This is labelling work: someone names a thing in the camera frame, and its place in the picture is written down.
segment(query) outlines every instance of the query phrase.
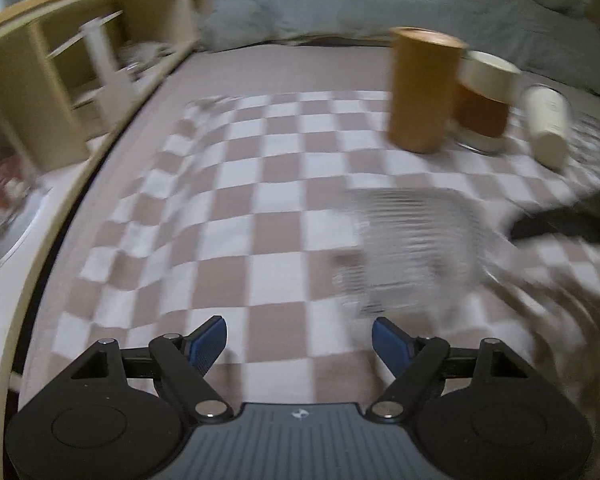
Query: checkered blanket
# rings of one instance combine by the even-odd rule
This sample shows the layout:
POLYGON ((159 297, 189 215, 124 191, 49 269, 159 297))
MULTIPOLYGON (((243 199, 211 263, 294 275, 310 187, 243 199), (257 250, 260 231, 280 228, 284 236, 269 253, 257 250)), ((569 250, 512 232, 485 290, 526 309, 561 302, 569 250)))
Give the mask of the checkered blanket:
MULTIPOLYGON (((306 92, 192 104, 103 222, 58 318, 49 378, 98 338, 144 346, 220 314, 228 345, 208 380, 234 406, 366 404, 382 389, 371 320, 345 316, 332 283, 329 211, 344 190, 453 188, 493 225, 511 202, 549 205, 600 186, 575 162, 563 176, 535 163, 517 124, 506 156, 451 144, 429 156, 397 150, 382 133, 387 99, 306 92)), ((455 346, 502 338, 582 407, 600 442, 600 248, 549 238, 527 244, 516 265, 524 292, 480 286, 454 316, 394 318, 455 346)))

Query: mattress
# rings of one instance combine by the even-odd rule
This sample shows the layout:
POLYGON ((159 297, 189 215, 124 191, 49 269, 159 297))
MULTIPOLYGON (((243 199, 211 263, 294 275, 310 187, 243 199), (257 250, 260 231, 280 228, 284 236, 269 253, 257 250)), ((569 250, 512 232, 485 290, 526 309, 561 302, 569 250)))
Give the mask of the mattress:
MULTIPOLYGON (((78 211, 36 320, 21 403, 100 337, 142 346, 221 314, 228 351, 208 380, 235 407, 366 404, 382 389, 370 320, 343 317, 331 281, 328 212, 345 189, 455 187, 487 211, 600 185, 575 163, 564 176, 535 164, 516 124, 509 158, 452 144, 428 157, 394 150, 382 135, 388 61, 385 49, 283 46, 189 59, 78 211), (221 93, 215 68, 233 71, 243 95, 205 98, 221 93)), ((570 95, 600 116, 599 101, 570 95)), ((548 240, 521 258, 536 284, 530 294, 561 282, 569 301, 597 316, 592 324, 517 312, 482 288, 459 304, 454 323, 429 312, 396 320, 456 346, 504 339, 583 407, 600 457, 600 337, 590 338, 600 329, 600 250, 548 240)))

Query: white object on shelf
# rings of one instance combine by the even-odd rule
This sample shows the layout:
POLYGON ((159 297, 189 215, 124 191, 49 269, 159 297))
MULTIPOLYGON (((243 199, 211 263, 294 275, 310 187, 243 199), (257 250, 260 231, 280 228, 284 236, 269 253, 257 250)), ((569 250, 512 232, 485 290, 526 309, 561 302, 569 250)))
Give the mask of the white object on shelf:
POLYGON ((162 77, 167 67, 173 63, 174 57, 181 57, 184 51, 190 50, 191 43, 187 41, 183 44, 175 45, 175 52, 173 54, 163 57, 158 63, 142 71, 140 77, 132 83, 136 94, 143 95, 149 86, 162 77))
MULTIPOLYGON (((104 25, 105 23, 110 22, 114 18, 117 18, 120 14, 122 14, 121 10, 119 10, 118 12, 114 12, 114 13, 110 14, 109 16, 105 16, 104 18, 100 18, 100 24, 104 25)), ((82 38, 84 38, 84 32, 80 31, 75 36, 72 36, 71 38, 69 38, 68 40, 66 40, 62 45, 60 45, 59 47, 53 49, 48 54, 48 56, 49 57, 56 57, 59 54, 62 54, 70 46, 78 43, 78 41, 80 41, 82 38)))
POLYGON ((523 93, 526 129, 535 160, 560 171, 569 155, 571 129, 567 99, 552 88, 536 85, 523 93))
POLYGON ((112 130, 133 105, 133 85, 127 70, 118 69, 102 19, 91 20, 80 30, 84 33, 89 57, 102 85, 93 99, 101 111, 100 116, 105 127, 107 130, 112 130))

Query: blue gripper pad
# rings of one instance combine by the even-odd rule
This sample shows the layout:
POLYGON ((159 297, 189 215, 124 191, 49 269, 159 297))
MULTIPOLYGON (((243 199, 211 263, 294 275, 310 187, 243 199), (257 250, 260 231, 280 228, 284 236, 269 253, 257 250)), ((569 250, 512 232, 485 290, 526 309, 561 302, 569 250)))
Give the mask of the blue gripper pad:
POLYGON ((219 317, 188 345, 185 352, 189 355, 189 364, 204 377, 226 346, 226 321, 219 317))
POLYGON ((415 354, 413 339, 406 334, 404 336, 409 339, 405 340, 398 336, 383 324, 381 319, 376 319, 371 328, 371 344, 374 351, 394 377, 408 368, 415 354))
POLYGON ((397 424, 356 404, 245 404, 202 425, 152 480, 450 480, 397 424))

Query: wooden bookshelf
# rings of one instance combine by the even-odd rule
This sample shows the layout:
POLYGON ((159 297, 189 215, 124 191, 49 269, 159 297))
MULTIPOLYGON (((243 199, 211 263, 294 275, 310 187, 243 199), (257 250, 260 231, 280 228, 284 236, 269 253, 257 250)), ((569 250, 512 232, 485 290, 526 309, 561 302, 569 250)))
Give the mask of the wooden bookshelf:
POLYGON ((4 410, 24 315, 53 241, 102 157, 166 76, 199 40, 203 0, 24 0, 0 12, 0 112, 42 170, 49 188, 24 241, 0 267, 0 480, 4 410), (82 40, 54 55, 80 26, 112 12, 113 48, 161 41, 174 52, 132 82, 126 105, 105 124, 92 106, 103 91, 82 40))

